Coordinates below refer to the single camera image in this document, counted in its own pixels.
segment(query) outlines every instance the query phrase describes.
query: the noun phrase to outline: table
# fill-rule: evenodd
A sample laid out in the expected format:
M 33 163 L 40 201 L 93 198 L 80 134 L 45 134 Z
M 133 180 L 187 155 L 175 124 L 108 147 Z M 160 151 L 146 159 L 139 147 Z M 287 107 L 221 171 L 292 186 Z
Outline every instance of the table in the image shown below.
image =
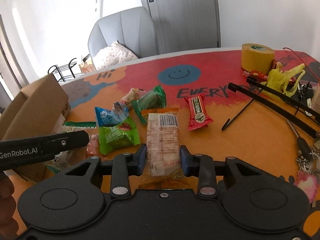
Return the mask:
M 307 64 L 315 62 L 308 55 L 301 53 Z M 276 59 L 281 60 L 286 68 L 301 64 L 289 51 L 276 51 Z M 113 66 L 92 75 L 85 75 L 63 85 L 72 107 L 68 121 L 94 121 L 94 107 L 111 109 L 112 104 L 123 97 L 130 88 L 150 90 L 161 84 L 167 95 L 168 107 L 179 107 L 180 144 L 186 145 L 193 154 L 210 155 L 214 160 L 223 161 L 227 156 L 236 156 L 275 176 L 296 177 L 297 156 L 296 138 L 285 118 L 258 102 L 252 105 L 225 131 L 221 127 L 232 119 L 250 98 L 233 93 L 227 89 L 229 82 L 249 86 L 241 70 L 241 51 L 239 49 L 204 49 L 170 53 L 139 59 L 126 65 Z M 188 131 L 189 110 L 183 97 L 206 93 L 207 113 L 214 120 L 208 128 Z M 294 109 L 284 103 L 281 107 L 294 113 Z M 146 126 L 142 125 L 134 111 L 130 116 L 137 124 L 141 142 L 146 141 Z M 297 115 L 314 129 L 319 129 L 301 113 Z M 303 131 L 300 134 L 312 144 L 313 140 Z M 117 150 L 116 154 L 135 152 L 139 146 Z M 17 178 L 12 178 L 16 185 L 15 198 L 28 186 L 17 186 Z M 130 177 L 132 190 L 140 183 L 138 177 Z M 106 176 L 102 191 L 108 192 L 110 178 Z M 320 211 L 314 212 L 304 225 L 309 235 L 320 239 Z

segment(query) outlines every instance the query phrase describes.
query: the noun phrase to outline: blue candy wrapper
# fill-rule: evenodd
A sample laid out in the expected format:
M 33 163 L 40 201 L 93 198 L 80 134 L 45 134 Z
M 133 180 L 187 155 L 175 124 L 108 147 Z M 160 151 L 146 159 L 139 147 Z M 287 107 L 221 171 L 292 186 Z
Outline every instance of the blue candy wrapper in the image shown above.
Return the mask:
M 127 117 L 129 117 L 129 110 L 119 102 L 114 103 L 114 111 L 95 107 L 97 125 L 99 127 L 111 127 L 121 124 Z

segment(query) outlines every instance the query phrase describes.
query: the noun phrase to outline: yellow tape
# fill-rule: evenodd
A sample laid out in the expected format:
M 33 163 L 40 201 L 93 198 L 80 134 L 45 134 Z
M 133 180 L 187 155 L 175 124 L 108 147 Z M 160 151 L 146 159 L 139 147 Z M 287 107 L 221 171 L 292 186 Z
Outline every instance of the yellow tape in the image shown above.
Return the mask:
M 271 48 L 254 43 L 242 45 L 241 66 L 246 71 L 257 70 L 268 75 L 274 58 L 275 52 Z

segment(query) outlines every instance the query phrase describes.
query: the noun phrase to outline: red wire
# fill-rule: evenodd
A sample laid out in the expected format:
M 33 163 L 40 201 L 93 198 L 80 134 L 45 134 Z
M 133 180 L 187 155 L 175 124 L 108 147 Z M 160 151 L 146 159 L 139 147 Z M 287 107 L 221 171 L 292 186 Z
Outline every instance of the red wire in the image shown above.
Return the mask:
M 309 68 L 309 66 L 306 64 L 306 63 L 304 63 L 304 61 L 302 60 L 302 58 L 300 58 L 292 49 L 290 49 L 290 48 L 287 48 L 287 47 L 284 47 L 283 49 L 288 49 L 288 50 L 290 50 L 290 51 L 292 51 L 292 53 L 294 54 L 294 55 L 296 55 L 297 57 L 298 57 L 298 59 L 300 59 L 301 60 L 301 62 L 308 68 L 308 70 L 310 70 L 310 72 L 311 72 L 311 74 L 312 75 L 314 75 L 315 76 L 315 78 L 318 80 L 318 82 L 319 82 L 319 78 L 317 77 L 317 75 Z

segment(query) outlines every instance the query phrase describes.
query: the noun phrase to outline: bright green snack package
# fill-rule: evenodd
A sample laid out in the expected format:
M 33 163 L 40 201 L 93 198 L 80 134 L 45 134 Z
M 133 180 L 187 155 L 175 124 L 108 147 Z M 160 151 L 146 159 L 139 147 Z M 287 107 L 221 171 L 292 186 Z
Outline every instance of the bright green snack package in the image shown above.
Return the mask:
M 121 124 L 111 127 L 99 127 L 100 152 L 107 155 L 116 149 L 140 143 L 138 129 L 131 117 Z
M 159 109 L 167 106 L 167 98 L 164 90 L 160 85 L 148 91 L 140 99 L 132 102 L 132 107 L 143 124 L 147 124 L 147 120 L 141 115 L 142 110 Z

